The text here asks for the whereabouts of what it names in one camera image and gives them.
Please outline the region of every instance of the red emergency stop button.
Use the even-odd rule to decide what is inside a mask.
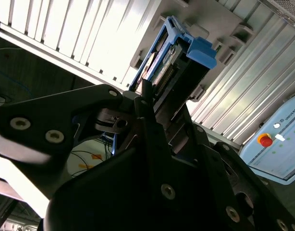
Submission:
[[[259,144],[261,144],[265,148],[272,145],[272,139],[271,139],[270,135],[267,133],[260,135],[258,137],[258,142],[259,142]]]

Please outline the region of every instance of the blue cable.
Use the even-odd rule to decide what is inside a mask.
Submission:
[[[5,78],[7,78],[9,81],[11,81],[11,82],[13,82],[13,83],[16,83],[17,85],[21,86],[24,90],[26,90],[26,91],[29,93],[29,95],[31,96],[31,98],[34,98],[34,97],[33,97],[33,94],[31,93],[31,91],[29,90],[28,87],[26,87],[25,85],[21,84],[20,82],[18,82],[18,81],[16,81],[16,80],[12,79],[12,78],[10,78],[10,77],[8,77],[5,73],[3,73],[3,72],[1,72],[1,71],[0,71],[0,74],[1,74],[2,76],[4,76]]]

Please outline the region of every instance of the orange sticker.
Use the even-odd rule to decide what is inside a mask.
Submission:
[[[99,154],[94,154],[94,155],[91,155],[92,156],[92,160],[102,160],[103,157]]]
[[[81,168],[86,169],[86,165],[79,164],[78,166],[81,167]],[[94,167],[93,165],[88,165],[88,169],[93,168],[93,167]]]

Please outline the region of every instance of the control box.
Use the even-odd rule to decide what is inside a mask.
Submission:
[[[268,119],[240,156],[259,176],[281,184],[295,180],[295,96]]]

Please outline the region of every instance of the white ceiling panel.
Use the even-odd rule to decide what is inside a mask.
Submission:
[[[69,10],[65,17],[58,46],[59,52],[68,57],[71,57],[73,54],[88,2],[88,0],[72,0],[69,3]]]
[[[88,81],[125,90],[122,81],[160,2],[0,0],[0,35]]]

